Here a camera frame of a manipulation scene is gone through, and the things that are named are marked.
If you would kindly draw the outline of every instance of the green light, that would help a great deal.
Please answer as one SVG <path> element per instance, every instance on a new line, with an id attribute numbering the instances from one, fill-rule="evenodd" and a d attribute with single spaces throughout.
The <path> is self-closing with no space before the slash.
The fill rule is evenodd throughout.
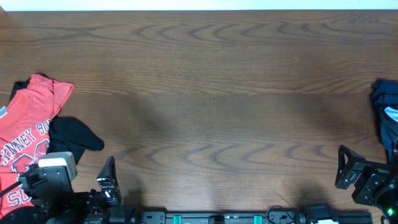
<path id="1" fill-rule="evenodd" d="M 389 216 L 393 215 L 393 214 L 394 214 L 394 211 L 393 211 L 393 209 L 392 209 L 392 208 L 390 208 L 390 209 L 387 211 L 387 214 L 388 214 Z"/>

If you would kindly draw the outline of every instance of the red shirt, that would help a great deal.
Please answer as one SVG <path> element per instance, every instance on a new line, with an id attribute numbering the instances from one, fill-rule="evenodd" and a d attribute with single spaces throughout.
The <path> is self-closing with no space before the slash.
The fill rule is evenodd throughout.
<path id="1" fill-rule="evenodd" d="M 17 182 L 28 166 L 44 157 L 49 146 L 49 124 L 71 95 L 74 84 L 33 74 L 26 89 L 18 90 L 0 118 L 0 190 Z M 0 198 L 0 218 L 32 206 L 21 187 Z"/>

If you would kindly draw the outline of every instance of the wooden table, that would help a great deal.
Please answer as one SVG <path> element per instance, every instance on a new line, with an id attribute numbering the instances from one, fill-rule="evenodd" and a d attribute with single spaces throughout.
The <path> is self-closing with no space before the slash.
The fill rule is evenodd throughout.
<path id="1" fill-rule="evenodd" d="M 345 144 L 385 162 L 371 84 L 398 77 L 397 11 L 9 12 L 0 105 L 45 72 L 76 84 L 62 116 L 105 142 L 125 203 L 168 210 L 356 205 L 334 186 Z"/>

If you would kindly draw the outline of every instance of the navy garment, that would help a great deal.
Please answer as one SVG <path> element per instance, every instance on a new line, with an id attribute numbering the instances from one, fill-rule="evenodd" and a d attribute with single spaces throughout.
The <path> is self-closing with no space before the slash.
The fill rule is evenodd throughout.
<path id="1" fill-rule="evenodd" d="M 24 82 L 15 82 L 10 101 L 17 90 L 27 88 L 29 82 L 30 79 Z M 73 154 L 76 164 L 78 164 L 86 149 L 101 151 L 104 148 L 104 142 L 87 125 L 72 117 L 54 117 L 50 122 L 49 136 L 50 144 L 47 153 L 69 151 Z"/>
<path id="2" fill-rule="evenodd" d="M 381 141 L 391 163 L 398 138 L 398 120 L 394 116 L 394 111 L 398 112 L 398 82 L 378 80 L 372 89 L 372 106 L 380 122 Z"/>

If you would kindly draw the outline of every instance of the clothing tag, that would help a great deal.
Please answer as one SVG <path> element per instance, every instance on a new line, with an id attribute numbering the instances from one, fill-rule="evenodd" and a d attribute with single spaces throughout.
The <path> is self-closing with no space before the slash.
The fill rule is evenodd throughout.
<path id="1" fill-rule="evenodd" d="M 4 117 L 7 114 L 6 106 L 3 106 L 0 110 L 0 118 Z"/>
<path id="2" fill-rule="evenodd" d="M 394 121 L 397 121 L 398 122 L 398 111 L 397 110 L 394 110 L 394 109 L 392 109 L 391 107 L 386 107 L 385 109 L 384 109 L 384 112 L 386 112 L 386 114 L 390 117 L 390 118 L 392 118 Z"/>

